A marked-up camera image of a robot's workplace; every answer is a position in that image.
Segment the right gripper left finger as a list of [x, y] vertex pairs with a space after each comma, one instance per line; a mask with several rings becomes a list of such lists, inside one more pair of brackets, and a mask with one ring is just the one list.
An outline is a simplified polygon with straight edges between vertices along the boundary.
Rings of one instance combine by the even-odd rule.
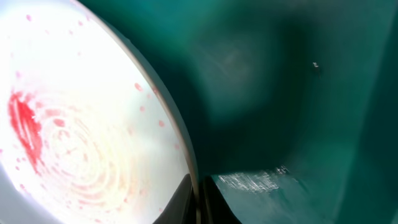
[[186, 224], [195, 221], [192, 182], [186, 174], [154, 224]]

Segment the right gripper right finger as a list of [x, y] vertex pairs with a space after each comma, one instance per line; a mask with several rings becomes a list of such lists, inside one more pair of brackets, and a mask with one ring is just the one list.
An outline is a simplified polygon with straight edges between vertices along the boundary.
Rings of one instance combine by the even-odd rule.
[[201, 182], [201, 212], [204, 224], [241, 224], [210, 176]]

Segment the light blue plate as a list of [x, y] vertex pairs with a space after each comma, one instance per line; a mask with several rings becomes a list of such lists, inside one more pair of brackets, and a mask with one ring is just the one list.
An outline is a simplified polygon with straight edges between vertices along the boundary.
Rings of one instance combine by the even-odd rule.
[[155, 71], [78, 1], [1, 2], [1, 222], [154, 223], [189, 137]]

